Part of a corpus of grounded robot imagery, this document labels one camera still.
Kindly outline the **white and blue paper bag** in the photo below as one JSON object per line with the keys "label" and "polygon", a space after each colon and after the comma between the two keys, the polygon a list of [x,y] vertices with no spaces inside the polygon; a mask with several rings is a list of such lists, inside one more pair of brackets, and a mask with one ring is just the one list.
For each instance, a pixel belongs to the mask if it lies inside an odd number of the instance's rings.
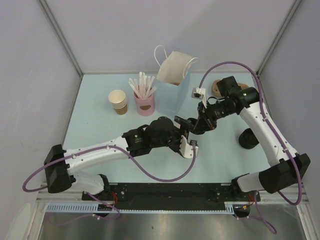
{"label": "white and blue paper bag", "polygon": [[155,80],[155,109],[165,115],[176,115],[189,90],[190,68],[198,61],[197,57],[179,51],[167,54],[163,45],[154,49],[154,59],[159,66]]}

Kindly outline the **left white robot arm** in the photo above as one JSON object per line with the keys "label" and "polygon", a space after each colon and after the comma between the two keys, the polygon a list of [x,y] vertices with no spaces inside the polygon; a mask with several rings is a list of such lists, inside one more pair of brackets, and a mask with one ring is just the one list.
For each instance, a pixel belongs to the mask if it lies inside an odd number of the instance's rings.
{"label": "left white robot arm", "polygon": [[82,170],[106,161],[147,155],[152,149],[162,147],[170,148],[183,158],[192,158],[195,152],[188,143],[188,135],[169,118],[161,116],[149,125],[129,130],[101,145],[69,150],[64,150],[60,144],[54,145],[44,161],[47,190],[56,194],[79,187],[105,200],[111,193],[105,177],[90,176],[81,173]]}

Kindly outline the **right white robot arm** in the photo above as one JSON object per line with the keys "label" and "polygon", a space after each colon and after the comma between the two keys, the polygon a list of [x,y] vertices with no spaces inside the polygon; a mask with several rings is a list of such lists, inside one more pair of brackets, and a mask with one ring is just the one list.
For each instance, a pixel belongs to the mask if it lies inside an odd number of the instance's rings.
{"label": "right white robot arm", "polygon": [[259,92],[254,87],[241,88],[233,76],[218,81],[217,88],[222,98],[213,104],[206,99],[204,88],[193,90],[193,98],[200,102],[198,117],[192,121],[192,133],[201,135],[214,130],[219,119],[237,114],[249,127],[239,136],[239,144],[245,149],[261,145],[270,166],[235,178],[231,196],[242,201],[251,191],[265,190],[273,194],[293,184],[301,188],[311,160],[306,153],[299,154],[280,133]]}

